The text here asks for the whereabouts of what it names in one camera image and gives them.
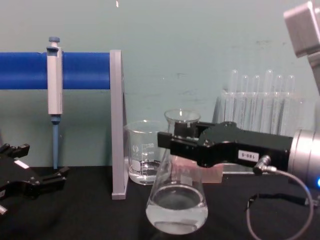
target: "black table surface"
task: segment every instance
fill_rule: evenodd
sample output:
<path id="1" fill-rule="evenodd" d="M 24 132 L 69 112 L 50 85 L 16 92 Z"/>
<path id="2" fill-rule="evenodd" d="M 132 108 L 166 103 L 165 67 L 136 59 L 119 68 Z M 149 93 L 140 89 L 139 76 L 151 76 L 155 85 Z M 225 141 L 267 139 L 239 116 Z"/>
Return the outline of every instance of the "black table surface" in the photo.
<path id="1" fill-rule="evenodd" d="M 39 174 L 52 171 L 36 168 Z M 156 230 L 146 216 L 150 186 L 129 181 L 126 200 L 112 200 L 111 167 L 72 167 L 63 191 L 36 200 L 8 198 L 0 216 L 0 240 L 251 240 L 244 209 L 256 193 L 303 196 L 282 176 L 225 175 L 222 183 L 204 184 L 208 218 L 198 231 L 182 236 Z M 304 224 L 308 208 L 275 199 L 251 207 L 252 226 L 264 240 L 290 237 Z M 320 217 L 301 237 L 320 239 Z"/>

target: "gray cable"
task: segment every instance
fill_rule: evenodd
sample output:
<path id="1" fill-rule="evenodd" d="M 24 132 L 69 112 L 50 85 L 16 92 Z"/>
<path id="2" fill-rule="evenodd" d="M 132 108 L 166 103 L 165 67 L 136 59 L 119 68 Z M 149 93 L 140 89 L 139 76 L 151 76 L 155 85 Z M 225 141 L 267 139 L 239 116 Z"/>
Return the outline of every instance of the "gray cable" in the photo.
<path id="1" fill-rule="evenodd" d="M 311 195 L 308 187 L 298 177 L 296 177 L 296 176 L 294 176 L 294 175 L 292 175 L 292 174 L 290 174 L 288 172 L 280 171 L 280 170 L 275 170 L 275 171 L 273 171 L 273 173 L 281 174 L 281 175 L 284 175 L 284 176 L 286 176 L 288 178 L 293 179 L 294 181 L 296 181 L 303 188 L 303 190 L 305 191 L 305 193 L 307 195 L 307 198 L 308 198 L 308 201 L 309 201 L 309 216 L 308 216 L 305 224 L 303 225 L 303 227 L 294 236 L 291 236 L 291 237 L 285 239 L 285 240 L 296 240 L 299 237 L 301 237 L 302 234 L 305 233 L 305 231 L 310 226 L 311 221 L 312 221 L 312 219 L 314 217 L 314 201 L 313 201 L 312 195 Z M 246 224 L 248 226 L 249 232 L 252 235 L 252 237 L 255 240 L 262 240 L 261 238 L 259 238 L 255 234 L 254 230 L 252 229 L 251 221 L 250 221 L 250 210 L 249 210 L 249 207 L 246 210 Z"/>

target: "blue bar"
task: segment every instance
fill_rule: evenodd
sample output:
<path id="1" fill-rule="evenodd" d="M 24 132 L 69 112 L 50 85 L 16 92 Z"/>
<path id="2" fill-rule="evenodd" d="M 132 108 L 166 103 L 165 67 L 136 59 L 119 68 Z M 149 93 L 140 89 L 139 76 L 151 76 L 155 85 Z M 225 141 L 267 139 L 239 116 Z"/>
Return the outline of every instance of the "blue bar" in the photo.
<path id="1" fill-rule="evenodd" d="M 108 52 L 64 52 L 63 89 L 109 90 Z M 0 52 L 1 90 L 47 89 L 47 53 Z"/>

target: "white label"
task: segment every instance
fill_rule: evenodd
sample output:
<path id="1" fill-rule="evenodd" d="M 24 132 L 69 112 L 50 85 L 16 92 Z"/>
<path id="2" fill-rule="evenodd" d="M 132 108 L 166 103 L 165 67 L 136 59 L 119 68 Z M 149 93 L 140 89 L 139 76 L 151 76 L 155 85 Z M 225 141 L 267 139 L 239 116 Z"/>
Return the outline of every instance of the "white label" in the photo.
<path id="1" fill-rule="evenodd" d="M 192 178 L 189 177 L 189 176 L 181 175 L 180 176 L 180 182 L 182 184 L 185 184 L 185 185 L 188 185 L 188 186 L 192 186 Z"/>
<path id="2" fill-rule="evenodd" d="M 258 162 L 259 153 L 252 152 L 252 151 L 239 150 L 238 159 L 248 160 L 248 161 L 252 161 L 252 162 Z"/>
<path id="3" fill-rule="evenodd" d="M 2 198 L 6 194 L 6 190 L 0 191 L 0 198 Z"/>
<path id="4" fill-rule="evenodd" d="M 133 170 L 135 170 L 135 171 L 140 171 L 141 170 L 141 164 L 140 164 L 139 161 L 132 159 L 131 163 L 132 163 L 131 167 L 132 167 Z"/>
<path id="5" fill-rule="evenodd" d="M 14 161 L 15 164 L 18 164 L 20 167 L 24 168 L 24 169 L 28 169 L 29 166 L 27 164 L 25 164 L 24 162 L 20 161 L 20 160 L 16 160 Z"/>

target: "pipette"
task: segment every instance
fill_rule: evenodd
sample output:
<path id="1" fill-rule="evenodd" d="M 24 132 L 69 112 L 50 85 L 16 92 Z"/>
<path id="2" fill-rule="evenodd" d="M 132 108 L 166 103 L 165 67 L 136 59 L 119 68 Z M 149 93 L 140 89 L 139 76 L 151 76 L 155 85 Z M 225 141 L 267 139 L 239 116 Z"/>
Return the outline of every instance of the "pipette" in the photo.
<path id="1" fill-rule="evenodd" d="M 51 115 L 53 133 L 53 168 L 58 168 L 59 160 L 59 123 L 63 113 L 63 77 L 62 77 L 62 49 L 58 47 L 60 39 L 49 37 L 51 46 L 47 50 L 47 88 L 48 114 Z"/>

